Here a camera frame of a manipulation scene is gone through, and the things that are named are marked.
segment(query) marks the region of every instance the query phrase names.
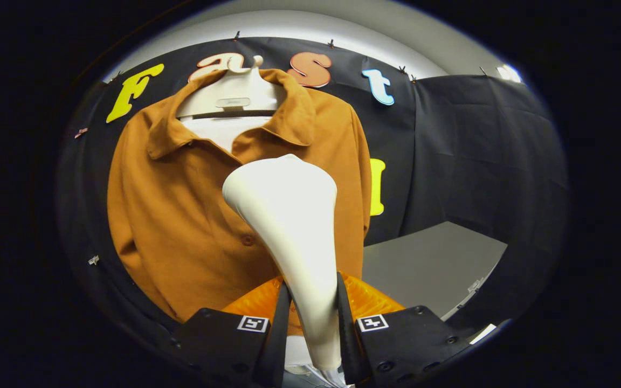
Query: orange polo shirt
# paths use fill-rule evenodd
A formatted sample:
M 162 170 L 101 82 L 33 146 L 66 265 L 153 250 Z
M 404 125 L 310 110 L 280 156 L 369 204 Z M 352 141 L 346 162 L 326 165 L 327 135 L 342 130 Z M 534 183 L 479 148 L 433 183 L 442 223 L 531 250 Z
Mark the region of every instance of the orange polo shirt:
M 256 160 L 293 153 L 335 179 L 337 269 L 362 273 L 370 156 L 351 105 L 304 88 L 284 71 L 261 69 L 263 79 L 284 87 L 286 99 L 265 125 L 238 135 L 230 153 L 176 118 L 188 95 L 225 72 L 199 77 L 136 113 L 119 137 L 109 175 L 116 252 L 136 285 L 179 322 L 203 307 L 222 309 L 280 274 L 256 232 L 222 197 L 224 179 Z M 301 334 L 295 313 L 288 333 Z

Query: white undershirt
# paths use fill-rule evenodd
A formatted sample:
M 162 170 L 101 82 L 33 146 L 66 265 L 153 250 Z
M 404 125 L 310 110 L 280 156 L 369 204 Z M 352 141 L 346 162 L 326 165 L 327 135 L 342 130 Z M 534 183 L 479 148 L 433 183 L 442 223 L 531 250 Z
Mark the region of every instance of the white undershirt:
M 234 139 L 249 129 L 265 125 L 271 116 L 208 117 L 204 119 L 180 119 L 183 126 L 202 139 L 210 139 L 231 153 Z

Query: shirt collar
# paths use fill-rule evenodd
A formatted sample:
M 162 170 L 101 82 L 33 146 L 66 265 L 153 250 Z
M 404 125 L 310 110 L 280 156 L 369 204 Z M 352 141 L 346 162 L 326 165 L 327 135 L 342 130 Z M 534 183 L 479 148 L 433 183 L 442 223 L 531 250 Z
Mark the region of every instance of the shirt collar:
M 281 85 L 286 90 L 286 99 L 262 128 L 293 145 L 309 146 L 313 143 L 315 108 L 308 91 L 284 71 L 279 69 L 259 69 L 259 71 L 262 79 Z M 177 108 L 187 96 L 215 83 L 225 73 L 225 70 L 220 70 L 198 77 L 166 101 L 160 110 L 158 120 L 153 121 L 150 126 L 148 134 L 150 158 L 158 159 L 193 140 L 201 140 L 176 118 Z

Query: shirt button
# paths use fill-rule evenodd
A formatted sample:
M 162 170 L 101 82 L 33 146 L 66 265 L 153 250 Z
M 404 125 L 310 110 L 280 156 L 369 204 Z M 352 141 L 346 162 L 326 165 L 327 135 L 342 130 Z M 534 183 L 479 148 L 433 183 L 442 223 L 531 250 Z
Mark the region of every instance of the shirt button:
M 245 245 L 245 246 L 251 246 L 253 245 L 253 237 L 249 236 L 249 235 L 245 235 L 243 236 L 243 238 L 241 238 L 241 242 Z

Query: orange translucent cover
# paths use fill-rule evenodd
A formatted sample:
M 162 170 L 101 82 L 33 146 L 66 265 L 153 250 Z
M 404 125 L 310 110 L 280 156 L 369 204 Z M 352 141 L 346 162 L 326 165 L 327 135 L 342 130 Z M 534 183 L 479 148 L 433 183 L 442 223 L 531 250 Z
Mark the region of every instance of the orange translucent cover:
M 353 320 L 370 315 L 387 314 L 403 310 L 404 307 L 390 297 L 373 288 L 366 282 L 350 275 L 342 274 L 347 288 L 349 306 Z M 278 276 L 256 287 L 222 309 L 226 313 L 266 317 L 274 320 L 279 287 L 283 278 Z

